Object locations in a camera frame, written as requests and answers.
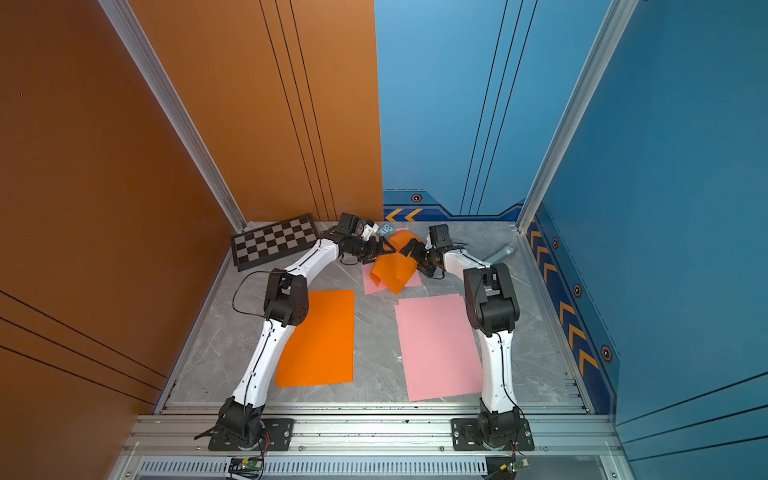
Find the orange paper front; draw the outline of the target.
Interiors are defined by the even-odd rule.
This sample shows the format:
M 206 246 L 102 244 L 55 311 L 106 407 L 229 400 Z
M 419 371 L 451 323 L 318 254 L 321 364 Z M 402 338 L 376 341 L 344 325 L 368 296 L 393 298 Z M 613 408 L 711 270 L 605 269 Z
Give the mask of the orange paper front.
M 351 383 L 354 378 L 355 293 L 309 294 L 309 314 L 288 340 L 276 385 L 296 388 Z

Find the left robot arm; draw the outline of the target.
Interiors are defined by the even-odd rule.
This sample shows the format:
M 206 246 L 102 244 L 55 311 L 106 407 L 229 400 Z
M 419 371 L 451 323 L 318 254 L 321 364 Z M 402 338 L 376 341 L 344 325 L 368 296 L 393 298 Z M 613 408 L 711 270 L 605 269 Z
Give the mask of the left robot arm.
M 372 221 L 344 213 L 322 233 L 308 252 L 285 269 L 269 272 L 261 336 L 247 369 L 204 434 L 211 451 L 253 451 L 267 446 L 262 413 L 283 350 L 310 312 L 309 285 L 329 264 L 346 254 L 371 263 L 396 252 Z

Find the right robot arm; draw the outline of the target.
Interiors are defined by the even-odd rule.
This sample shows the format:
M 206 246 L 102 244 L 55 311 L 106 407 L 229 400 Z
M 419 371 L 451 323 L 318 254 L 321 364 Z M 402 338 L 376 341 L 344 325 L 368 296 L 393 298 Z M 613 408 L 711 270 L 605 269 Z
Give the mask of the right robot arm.
M 468 321 L 479 339 L 483 385 L 475 442 L 486 449 L 513 449 L 529 427 L 513 388 L 511 347 L 520 306 L 504 263 L 491 264 L 451 240 L 446 224 L 429 228 L 426 241 L 407 241 L 399 253 L 433 277 L 436 270 L 463 280 Z

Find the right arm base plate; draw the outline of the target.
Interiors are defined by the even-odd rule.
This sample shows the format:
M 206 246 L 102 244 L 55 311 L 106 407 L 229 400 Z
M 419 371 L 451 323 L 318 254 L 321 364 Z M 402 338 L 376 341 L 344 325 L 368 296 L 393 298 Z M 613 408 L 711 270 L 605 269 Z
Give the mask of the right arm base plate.
M 525 419 L 510 422 L 480 418 L 454 418 L 450 421 L 455 451 L 522 451 L 535 449 L 530 424 Z

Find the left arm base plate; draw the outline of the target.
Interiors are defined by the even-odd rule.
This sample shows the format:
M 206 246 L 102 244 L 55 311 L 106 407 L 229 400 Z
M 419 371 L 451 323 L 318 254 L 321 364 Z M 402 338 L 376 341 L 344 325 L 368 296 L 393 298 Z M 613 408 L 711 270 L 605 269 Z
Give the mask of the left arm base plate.
M 259 419 L 244 430 L 217 423 L 210 429 L 210 451 L 282 452 L 289 449 L 294 430 L 292 418 Z

